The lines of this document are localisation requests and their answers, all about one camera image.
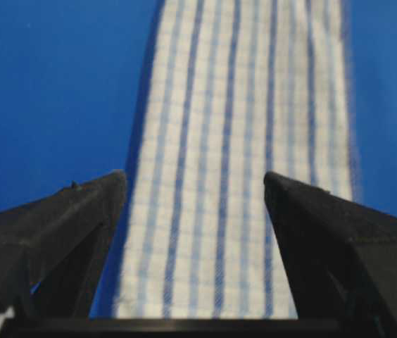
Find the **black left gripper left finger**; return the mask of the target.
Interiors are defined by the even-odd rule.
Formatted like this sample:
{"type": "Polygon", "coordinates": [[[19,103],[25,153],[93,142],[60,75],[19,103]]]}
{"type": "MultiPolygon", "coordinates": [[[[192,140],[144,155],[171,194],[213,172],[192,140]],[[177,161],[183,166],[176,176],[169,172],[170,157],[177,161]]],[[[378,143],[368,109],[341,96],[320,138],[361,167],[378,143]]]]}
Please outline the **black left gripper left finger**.
{"type": "Polygon", "coordinates": [[[0,314],[87,318],[126,191],[116,170],[0,212],[0,314]]]}

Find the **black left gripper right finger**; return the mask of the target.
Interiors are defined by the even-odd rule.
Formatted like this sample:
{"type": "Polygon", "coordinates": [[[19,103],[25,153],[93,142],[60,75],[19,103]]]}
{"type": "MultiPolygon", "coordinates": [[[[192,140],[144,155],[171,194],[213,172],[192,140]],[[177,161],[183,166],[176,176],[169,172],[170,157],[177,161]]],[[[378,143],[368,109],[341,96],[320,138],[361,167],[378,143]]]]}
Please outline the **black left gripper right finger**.
{"type": "Polygon", "coordinates": [[[298,320],[288,337],[397,337],[397,217],[278,173],[265,205],[298,320]]]}

